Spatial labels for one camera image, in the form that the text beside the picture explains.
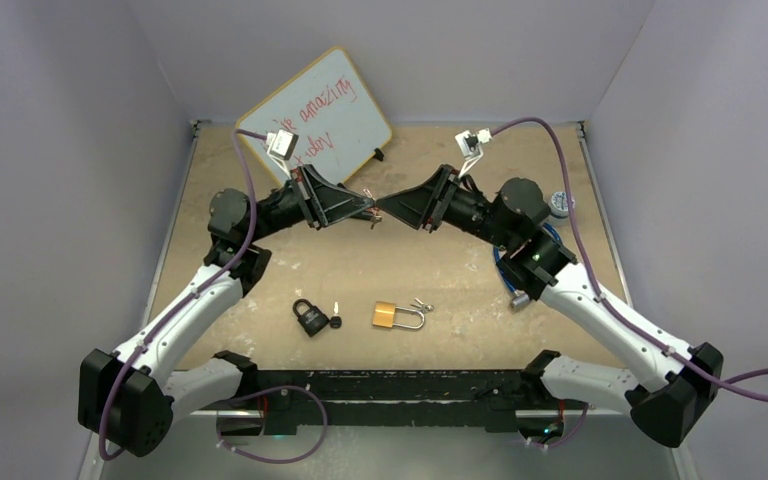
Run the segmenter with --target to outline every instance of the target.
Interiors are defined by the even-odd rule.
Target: gold padlock body
[[[396,304],[375,302],[375,312],[372,314],[372,324],[376,327],[393,328],[396,318]]]

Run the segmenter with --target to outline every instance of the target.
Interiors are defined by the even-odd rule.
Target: white wall
[[[658,1],[589,135],[636,306],[768,367],[768,2]],[[707,479],[768,479],[768,405],[721,392],[689,442]]]
[[[654,0],[130,0],[192,118],[236,120],[334,45],[393,122],[588,118]]]
[[[138,324],[187,130],[123,0],[0,0],[0,479],[76,477],[78,367]]]

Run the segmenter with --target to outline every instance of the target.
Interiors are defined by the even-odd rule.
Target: brass padlock
[[[396,312],[412,313],[420,318],[419,325],[405,325],[396,323]],[[409,330],[419,330],[425,325],[425,313],[423,309],[398,307],[395,303],[375,302],[375,312],[372,314],[372,324],[376,327],[393,328],[401,327]]]

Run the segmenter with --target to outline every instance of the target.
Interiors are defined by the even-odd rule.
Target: blue cable
[[[555,230],[555,228],[554,228],[554,227],[552,227],[552,226],[551,226],[551,225],[549,225],[548,223],[544,223],[544,224],[543,224],[543,228],[544,228],[544,229],[545,229],[547,232],[549,232],[549,235],[551,235],[551,236],[552,236],[552,238],[554,238],[556,242],[558,242],[558,243],[563,243],[563,242],[561,241],[561,236],[558,234],[558,231],[557,231],[557,230]],[[499,264],[499,260],[500,260],[500,259],[501,259],[501,254],[499,253],[499,249],[498,249],[498,248],[496,248],[496,247],[494,246],[494,247],[493,247],[493,261],[496,263],[497,267],[498,267],[498,264]],[[513,286],[513,285],[511,285],[511,282],[509,282],[509,281],[508,281],[508,279],[506,279],[506,278],[505,278],[505,276],[504,276],[504,275],[502,275],[502,270],[499,270],[499,278],[501,278],[501,279],[502,279],[502,282],[505,284],[505,287],[507,287],[507,288],[508,288],[508,291],[509,291],[509,292],[511,292],[511,293],[516,293],[516,289],[514,288],[514,286]]]

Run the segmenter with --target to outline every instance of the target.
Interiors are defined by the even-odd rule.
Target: tabletop
[[[383,149],[383,162],[365,164],[346,186],[375,196],[414,187],[444,163],[463,161],[454,135],[476,126],[400,126]],[[200,131],[152,305],[154,318],[186,286],[210,248],[208,205],[224,188],[245,191],[230,141],[231,126]],[[576,128],[557,128],[570,169],[584,245],[599,280],[624,298]],[[470,171],[492,200],[512,177],[537,182],[544,196],[562,190],[557,155],[539,127],[511,128],[486,145]],[[250,152],[258,198],[274,180]],[[523,368],[543,349],[586,362],[621,366],[580,327],[539,302],[514,312],[490,245],[444,224],[429,234],[384,215],[374,229],[345,220],[314,230],[298,224],[256,244],[272,251],[261,281],[222,315],[178,366],[200,365],[215,352],[244,354],[261,369],[503,369]],[[558,229],[578,254],[568,226]],[[421,330],[372,325],[375,303],[408,307],[414,298],[434,305]],[[339,302],[343,326],[308,337],[292,313],[306,298],[329,316]],[[417,320],[399,314],[398,321]]]

